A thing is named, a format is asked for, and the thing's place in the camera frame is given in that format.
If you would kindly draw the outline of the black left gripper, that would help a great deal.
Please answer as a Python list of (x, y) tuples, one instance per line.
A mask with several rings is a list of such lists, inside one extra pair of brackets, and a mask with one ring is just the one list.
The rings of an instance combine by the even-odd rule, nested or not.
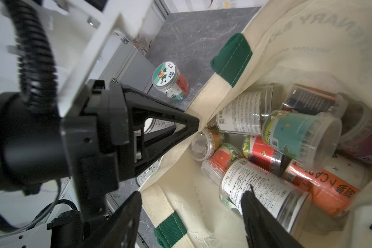
[[(66, 161), (83, 214), (106, 212), (106, 194), (197, 132), (199, 119), (135, 88), (90, 80), (61, 120)], [(179, 124), (137, 135), (147, 118)]]

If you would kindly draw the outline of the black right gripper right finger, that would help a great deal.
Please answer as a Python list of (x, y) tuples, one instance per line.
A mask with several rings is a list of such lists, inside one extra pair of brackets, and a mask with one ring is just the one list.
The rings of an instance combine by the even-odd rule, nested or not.
[(260, 203), (253, 186), (243, 194), (241, 209), (250, 248), (302, 247)]

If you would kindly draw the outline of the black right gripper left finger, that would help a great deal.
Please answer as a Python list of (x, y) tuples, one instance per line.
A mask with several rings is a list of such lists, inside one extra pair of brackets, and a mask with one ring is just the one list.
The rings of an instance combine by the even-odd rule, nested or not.
[(52, 248), (133, 248), (136, 243), (142, 197), (134, 192), (109, 218), (83, 221), (81, 212), (69, 210), (47, 224)]

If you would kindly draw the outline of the white cartoon label seed jar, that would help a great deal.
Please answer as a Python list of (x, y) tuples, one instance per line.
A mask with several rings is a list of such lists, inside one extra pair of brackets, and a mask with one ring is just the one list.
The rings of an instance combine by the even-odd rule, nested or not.
[(176, 102), (183, 101), (189, 93), (189, 83), (173, 62), (160, 64), (151, 81), (154, 88)]

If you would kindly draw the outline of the red orange label seed jar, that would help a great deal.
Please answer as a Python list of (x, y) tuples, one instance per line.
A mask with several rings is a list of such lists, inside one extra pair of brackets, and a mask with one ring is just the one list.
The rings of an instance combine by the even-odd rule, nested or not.
[(282, 178), (311, 193), (312, 203), (323, 212), (340, 217), (369, 183), (371, 175), (363, 164), (338, 156), (328, 160), (327, 166), (316, 173), (302, 170), (292, 160)]

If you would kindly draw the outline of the clear purple label seed jar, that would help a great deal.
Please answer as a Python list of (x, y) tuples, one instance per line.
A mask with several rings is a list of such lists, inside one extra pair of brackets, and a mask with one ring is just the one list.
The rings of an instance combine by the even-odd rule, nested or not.
[(372, 110), (363, 102), (350, 101), (341, 121), (343, 129), (337, 149), (372, 165)]

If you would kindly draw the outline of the white purple cartoon seed jar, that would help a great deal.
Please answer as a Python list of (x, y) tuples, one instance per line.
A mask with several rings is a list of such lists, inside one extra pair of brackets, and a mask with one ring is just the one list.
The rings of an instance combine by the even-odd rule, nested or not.
[(144, 170), (139, 176), (136, 178), (136, 184), (140, 187), (154, 172), (156, 172), (159, 168), (160, 160), (158, 159), (155, 163), (153, 163), (149, 168)]

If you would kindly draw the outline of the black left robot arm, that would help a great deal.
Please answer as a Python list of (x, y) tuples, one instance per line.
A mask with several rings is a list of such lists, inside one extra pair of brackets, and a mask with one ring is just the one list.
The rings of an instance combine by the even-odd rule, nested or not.
[(0, 191), (38, 194), (71, 177), (82, 219), (107, 212), (106, 194), (198, 130), (199, 119), (123, 84), (84, 82), (59, 115), (54, 55), (36, 9), (4, 1), (20, 50), (20, 92), (0, 94)]

